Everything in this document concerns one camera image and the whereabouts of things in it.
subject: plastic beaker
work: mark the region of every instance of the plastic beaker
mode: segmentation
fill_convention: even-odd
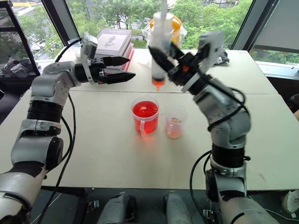
[[[158,125],[159,104],[150,97],[137,98],[132,103],[132,113],[136,130],[145,135],[153,132]]]
[[[166,113],[165,132],[170,138],[178,138],[182,133],[182,126],[187,119],[185,110],[182,107],[172,108]]]

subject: pink liquid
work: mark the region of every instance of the pink liquid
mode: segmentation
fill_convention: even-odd
[[[137,103],[133,107],[133,113],[141,118],[149,118],[158,112],[158,106],[151,101],[142,101]],[[146,134],[153,132],[158,125],[158,117],[156,116],[153,120],[148,120],[144,123],[144,131]],[[134,118],[135,128],[140,132],[140,120]]]

